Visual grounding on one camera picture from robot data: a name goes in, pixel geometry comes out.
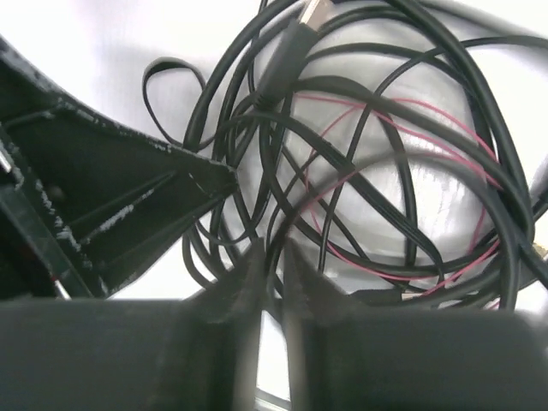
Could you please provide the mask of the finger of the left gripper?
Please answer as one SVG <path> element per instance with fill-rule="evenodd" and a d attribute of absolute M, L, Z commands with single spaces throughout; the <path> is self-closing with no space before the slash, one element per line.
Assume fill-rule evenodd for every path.
<path fill-rule="evenodd" d="M 235 172 L 100 115 L 1 45 L 1 296 L 105 298 L 236 189 Z"/>

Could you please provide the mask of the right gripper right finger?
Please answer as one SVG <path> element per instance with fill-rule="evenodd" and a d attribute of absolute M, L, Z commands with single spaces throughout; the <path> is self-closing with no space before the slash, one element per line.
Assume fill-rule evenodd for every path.
<path fill-rule="evenodd" d="M 514 313 L 368 307 L 284 252 L 294 410 L 544 410 L 547 353 Z"/>

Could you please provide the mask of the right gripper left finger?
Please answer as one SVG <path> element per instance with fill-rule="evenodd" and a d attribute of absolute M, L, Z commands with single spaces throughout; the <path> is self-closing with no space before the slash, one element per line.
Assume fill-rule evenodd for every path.
<path fill-rule="evenodd" d="M 252 409 L 264 262 L 253 241 L 183 301 L 3 303 L 2 409 Z"/>

